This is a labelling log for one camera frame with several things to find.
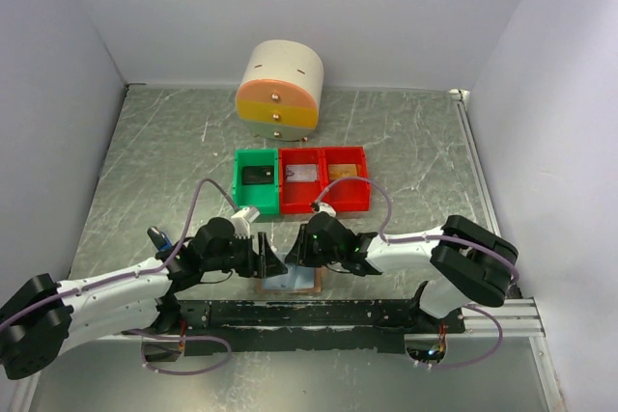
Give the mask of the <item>tan leather card holder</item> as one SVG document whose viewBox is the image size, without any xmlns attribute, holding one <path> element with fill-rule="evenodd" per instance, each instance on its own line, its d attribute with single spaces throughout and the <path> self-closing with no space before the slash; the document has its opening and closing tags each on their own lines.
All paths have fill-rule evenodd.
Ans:
<svg viewBox="0 0 618 412">
<path fill-rule="evenodd" d="M 260 279 L 256 291 L 260 294 L 312 294 L 322 291 L 323 270 L 288 264 L 287 273 Z"/>
</svg>

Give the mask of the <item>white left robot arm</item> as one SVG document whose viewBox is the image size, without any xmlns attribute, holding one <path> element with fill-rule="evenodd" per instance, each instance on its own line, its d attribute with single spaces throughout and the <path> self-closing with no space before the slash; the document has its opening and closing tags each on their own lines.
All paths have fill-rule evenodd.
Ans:
<svg viewBox="0 0 618 412">
<path fill-rule="evenodd" d="M 160 246 L 131 267 L 81 280 L 29 279 L 1 309 L 1 365 L 11 380 L 28 377 L 59 355 L 100 337 L 144 331 L 178 334 L 185 324 L 177 293 L 207 272 L 267 278 L 287 273 L 264 233 L 238 234 L 224 218 Z"/>
</svg>

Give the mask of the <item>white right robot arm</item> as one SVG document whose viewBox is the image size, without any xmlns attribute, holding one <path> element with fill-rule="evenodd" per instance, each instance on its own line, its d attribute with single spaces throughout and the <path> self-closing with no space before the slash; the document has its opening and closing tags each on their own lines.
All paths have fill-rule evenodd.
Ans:
<svg viewBox="0 0 618 412">
<path fill-rule="evenodd" d="M 439 277 L 420 289 L 409 312 L 418 331 L 433 331 L 451 312 L 469 304 L 500 307 L 519 279 L 519 252 L 476 223 L 451 215 L 420 233 L 355 233 L 320 212 L 300 226 L 285 262 L 303 267 L 339 264 L 359 277 L 430 265 Z"/>
</svg>

